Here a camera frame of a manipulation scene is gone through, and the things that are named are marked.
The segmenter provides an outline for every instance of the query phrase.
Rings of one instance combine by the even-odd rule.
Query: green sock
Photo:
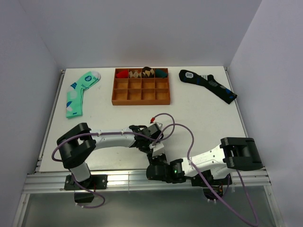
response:
[[[101,79],[96,71],[85,73],[79,80],[73,83],[67,90],[66,117],[82,116],[83,90],[89,89]]]

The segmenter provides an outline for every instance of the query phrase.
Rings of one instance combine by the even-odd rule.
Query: tabletop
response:
[[[66,92],[68,87],[88,71],[97,71],[101,79],[83,94],[83,116],[67,119]],[[91,129],[115,130],[130,125],[148,125],[150,119],[159,113],[171,114],[177,123],[189,127],[195,136],[191,155],[201,154],[220,144],[224,137],[245,137],[235,102],[225,103],[204,87],[181,82],[180,70],[190,70],[199,75],[213,74],[215,80],[230,89],[224,67],[168,67],[170,105],[112,105],[112,89],[115,68],[67,69],[62,80],[52,121],[43,149],[40,172],[67,171],[62,163],[54,162],[51,153],[59,137],[76,126],[86,122]],[[167,116],[159,116],[157,122],[163,126],[171,123]],[[163,141],[168,161],[186,157],[191,136],[184,128],[176,126],[173,135]],[[145,153],[136,148],[104,148],[95,150],[86,160],[90,170],[134,170],[146,169]]]

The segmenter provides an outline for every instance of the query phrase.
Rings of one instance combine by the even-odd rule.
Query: wooden organizer tray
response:
[[[168,74],[167,68],[160,69]],[[169,76],[167,78],[116,78],[116,74],[128,70],[139,73],[142,68],[123,68],[115,70],[113,86],[112,104],[113,105],[169,105]]]

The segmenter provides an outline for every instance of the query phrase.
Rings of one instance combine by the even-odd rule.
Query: gray floor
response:
[[[263,187],[250,187],[260,227],[274,227]],[[30,196],[23,227],[246,227],[223,204],[207,203],[202,190],[107,192],[97,209],[75,207],[72,193]],[[242,188],[225,197],[240,214],[254,222]]]

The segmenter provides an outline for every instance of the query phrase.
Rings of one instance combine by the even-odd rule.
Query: rolled sock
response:
[[[83,91],[92,87],[101,79],[96,71],[85,73],[79,80],[68,88],[66,102],[66,117],[82,116]]]

